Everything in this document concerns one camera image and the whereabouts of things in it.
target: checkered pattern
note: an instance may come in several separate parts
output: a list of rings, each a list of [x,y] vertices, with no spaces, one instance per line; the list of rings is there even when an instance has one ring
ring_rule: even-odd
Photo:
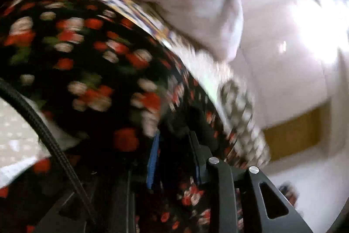
[[[262,167],[270,160],[269,147],[263,132],[256,126],[253,116],[253,100],[246,86],[238,79],[230,79],[220,89],[223,109],[238,136],[236,151],[249,164]]]

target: black floral fabric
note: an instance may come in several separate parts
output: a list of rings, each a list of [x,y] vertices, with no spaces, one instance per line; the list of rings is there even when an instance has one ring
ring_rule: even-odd
[[[83,164],[108,172],[123,165],[145,173],[159,122],[185,117],[192,106],[201,118],[198,132],[214,154],[246,166],[233,150],[233,133],[224,134],[212,102],[181,60],[103,1],[1,3],[0,77],[36,102],[48,120],[81,138],[66,151],[76,169]],[[181,175],[174,200],[161,189],[139,198],[140,204],[152,202],[137,216],[138,229],[207,231],[205,191],[188,173]],[[37,162],[0,189],[1,230],[31,232],[67,186],[53,159]],[[160,196],[159,206],[149,208]]]

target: triangular cutout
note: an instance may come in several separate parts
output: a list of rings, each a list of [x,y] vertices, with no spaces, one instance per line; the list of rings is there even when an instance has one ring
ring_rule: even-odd
[[[77,194],[73,194],[67,202],[64,203],[59,211],[59,215],[78,221],[81,217],[82,202]]]
[[[259,187],[261,189],[264,205],[267,210],[267,216],[270,219],[288,214],[287,207],[266,183],[259,184]]]

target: bright light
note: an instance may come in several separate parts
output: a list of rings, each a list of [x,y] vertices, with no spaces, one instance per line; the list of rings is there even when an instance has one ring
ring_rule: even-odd
[[[292,9],[304,45],[325,63],[337,59],[338,48],[348,46],[346,24],[328,1],[320,7],[314,0],[299,0]]]
[[[283,54],[286,51],[286,45],[285,41],[279,45],[279,54]]]

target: silver screw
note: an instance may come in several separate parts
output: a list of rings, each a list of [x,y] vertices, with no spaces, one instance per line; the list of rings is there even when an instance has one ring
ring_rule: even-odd
[[[211,164],[218,164],[219,163],[219,159],[217,157],[210,157],[208,159],[208,162],[210,162]]]
[[[259,172],[259,169],[256,167],[256,166],[251,166],[249,168],[249,171],[252,173],[252,174],[257,174]]]

